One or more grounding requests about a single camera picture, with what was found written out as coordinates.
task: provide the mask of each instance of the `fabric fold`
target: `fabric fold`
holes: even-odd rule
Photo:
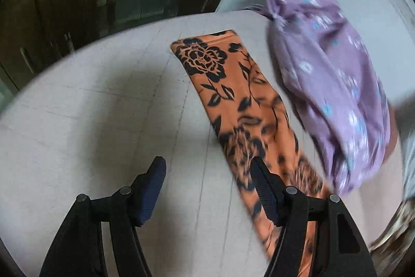
[[[348,193],[379,170],[389,109],[366,47],[335,0],[266,0],[271,43],[328,179]]]
[[[213,129],[269,257],[280,228],[266,217],[250,176],[250,162],[260,156],[286,185],[308,196],[327,198],[328,186],[310,165],[290,128],[280,95],[232,30],[174,42],[206,109]],[[315,224],[309,222],[299,275],[308,276]]]

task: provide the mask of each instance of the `white table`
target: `white table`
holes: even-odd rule
[[[275,81],[268,24],[256,13],[237,11],[132,29],[78,50],[16,97],[0,118],[0,237],[28,277],[38,275],[79,193],[108,196],[132,183],[156,155],[166,159],[169,172],[152,219],[138,232],[153,275],[264,273],[265,255],[221,147],[169,46],[178,38],[234,29],[280,92],[304,151],[321,173],[311,138]],[[369,227],[360,200],[348,204],[352,215],[356,208],[363,213],[356,222],[364,236],[378,235],[395,211],[397,205],[384,201],[381,192],[369,201],[386,218]],[[104,245],[109,275],[116,276],[107,226]]]

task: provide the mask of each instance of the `orange fabric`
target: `orange fabric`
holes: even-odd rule
[[[327,198],[327,185],[298,147],[279,94],[232,30],[174,42],[223,147],[258,236],[271,257],[280,228],[266,217],[250,177],[250,162],[260,156],[272,173],[308,196]],[[315,224],[309,222],[299,276],[308,276]]]

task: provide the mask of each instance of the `crumpled purple cloth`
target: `crumpled purple cloth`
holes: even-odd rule
[[[380,168],[389,108],[362,39],[335,0],[267,0],[271,53],[327,178],[348,193]]]

